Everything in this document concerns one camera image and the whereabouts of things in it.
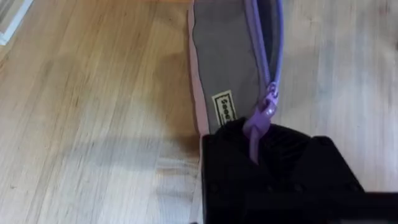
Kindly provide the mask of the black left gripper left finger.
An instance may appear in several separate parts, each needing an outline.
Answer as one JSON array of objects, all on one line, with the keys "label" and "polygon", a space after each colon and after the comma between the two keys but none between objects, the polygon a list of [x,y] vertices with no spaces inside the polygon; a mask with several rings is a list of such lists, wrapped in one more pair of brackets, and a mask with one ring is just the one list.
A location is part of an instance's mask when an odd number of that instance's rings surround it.
[{"label": "black left gripper left finger", "polygon": [[228,122],[201,140],[205,223],[258,222],[246,201],[253,164],[248,158],[249,141],[243,134],[244,122],[244,118]]}]

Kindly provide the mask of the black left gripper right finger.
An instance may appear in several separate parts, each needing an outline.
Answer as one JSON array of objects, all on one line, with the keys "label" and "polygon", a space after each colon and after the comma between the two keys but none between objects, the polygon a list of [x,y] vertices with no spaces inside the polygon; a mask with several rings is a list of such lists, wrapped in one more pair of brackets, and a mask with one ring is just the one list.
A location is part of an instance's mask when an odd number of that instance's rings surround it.
[{"label": "black left gripper right finger", "polygon": [[273,124],[261,139],[259,163],[274,181],[276,218],[292,223],[339,223],[364,189],[326,136]]}]

